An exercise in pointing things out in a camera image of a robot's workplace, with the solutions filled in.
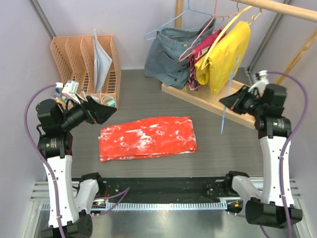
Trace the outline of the orange tie-dye trousers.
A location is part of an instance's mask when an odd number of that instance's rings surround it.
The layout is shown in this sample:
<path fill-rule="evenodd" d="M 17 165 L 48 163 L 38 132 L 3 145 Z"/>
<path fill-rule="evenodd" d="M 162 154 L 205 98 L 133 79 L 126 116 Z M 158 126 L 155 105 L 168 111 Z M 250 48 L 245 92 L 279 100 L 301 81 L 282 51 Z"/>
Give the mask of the orange tie-dye trousers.
<path fill-rule="evenodd" d="M 139 160 L 196 153 L 190 117 L 153 117 L 107 126 L 100 130 L 101 162 Z"/>

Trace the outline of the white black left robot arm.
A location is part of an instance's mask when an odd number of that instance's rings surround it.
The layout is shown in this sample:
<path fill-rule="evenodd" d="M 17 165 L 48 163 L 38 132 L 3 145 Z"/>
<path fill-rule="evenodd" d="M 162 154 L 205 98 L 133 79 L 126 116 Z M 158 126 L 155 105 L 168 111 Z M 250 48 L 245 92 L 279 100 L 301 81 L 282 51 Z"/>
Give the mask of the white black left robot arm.
<path fill-rule="evenodd" d="M 106 187 L 99 173 L 91 173 L 81 176 L 77 191 L 73 191 L 71 130 L 82 122 L 103 124 L 117 109 L 88 96 L 69 110 L 63 110 L 55 100 L 47 99 L 36 106 L 36 111 L 44 131 L 39 138 L 38 150 L 44 158 L 50 198 L 49 227 L 41 232 L 41 236 L 89 238 L 93 231 L 91 208 L 95 198 L 105 194 Z"/>

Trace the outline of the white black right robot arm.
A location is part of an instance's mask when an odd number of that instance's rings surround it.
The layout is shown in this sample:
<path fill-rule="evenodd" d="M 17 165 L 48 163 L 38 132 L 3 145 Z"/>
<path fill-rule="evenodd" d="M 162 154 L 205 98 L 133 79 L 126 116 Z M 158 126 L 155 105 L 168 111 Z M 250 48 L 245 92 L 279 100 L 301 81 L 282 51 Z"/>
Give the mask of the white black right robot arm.
<path fill-rule="evenodd" d="M 290 120 L 282 115 L 286 97 L 285 87 L 268 84 L 262 93 L 244 85 L 220 99 L 231 111 L 255 119 L 264 162 L 263 188 L 258 190 L 246 173 L 236 171 L 227 173 L 223 184 L 227 195 L 241 197 L 246 220 L 252 225 L 285 229 L 303 218 L 302 210 L 294 206 L 290 188 L 288 153 L 292 128 Z"/>

